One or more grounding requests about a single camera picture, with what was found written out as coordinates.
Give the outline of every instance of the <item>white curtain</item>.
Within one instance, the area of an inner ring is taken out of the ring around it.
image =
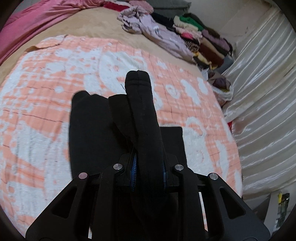
[[[237,53],[224,73],[234,96],[223,112],[233,121],[244,197],[253,198],[296,181],[296,33],[271,8]]]

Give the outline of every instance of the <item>metal pin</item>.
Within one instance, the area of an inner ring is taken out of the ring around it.
[[[178,171],[182,171],[184,169],[184,166],[182,166],[181,164],[177,164],[175,165],[175,169]]]
[[[114,168],[115,170],[120,170],[120,169],[122,168],[122,165],[121,165],[120,163],[117,163],[117,164],[115,164],[115,165],[113,166],[113,168]]]
[[[82,173],[79,174],[78,177],[79,177],[80,179],[85,179],[85,178],[87,178],[87,173],[82,172]]]
[[[210,174],[210,179],[217,180],[218,177],[219,177],[219,176],[218,176],[216,173],[211,173],[211,174]]]

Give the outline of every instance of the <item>green cloth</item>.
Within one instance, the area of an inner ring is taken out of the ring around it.
[[[201,26],[200,24],[198,24],[195,20],[193,20],[191,17],[183,17],[183,16],[180,16],[180,20],[184,23],[189,23],[189,24],[192,24],[196,27],[198,27],[198,30],[199,31],[202,31],[204,30],[205,28],[203,26]]]

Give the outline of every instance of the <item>pink cloth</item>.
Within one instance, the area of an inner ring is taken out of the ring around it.
[[[154,11],[153,7],[146,1],[131,0],[128,3],[132,6],[140,6],[144,8],[149,14],[153,13]]]
[[[20,46],[79,10],[99,7],[104,0],[41,0],[13,14],[0,32],[0,64]]]
[[[186,33],[186,32],[185,33],[182,33],[181,34],[181,37],[186,38],[186,39],[191,39],[191,40],[194,39],[192,34]]]

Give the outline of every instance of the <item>dark red cloth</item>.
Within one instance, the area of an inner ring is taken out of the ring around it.
[[[210,48],[205,46],[204,44],[200,44],[200,48],[198,50],[208,61],[211,61],[212,64],[218,65],[220,67],[224,60],[221,59],[216,53],[214,53]]]
[[[112,9],[118,12],[121,12],[122,10],[129,8],[128,6],[118,5],[114,2],[105,2],[103,7]]]

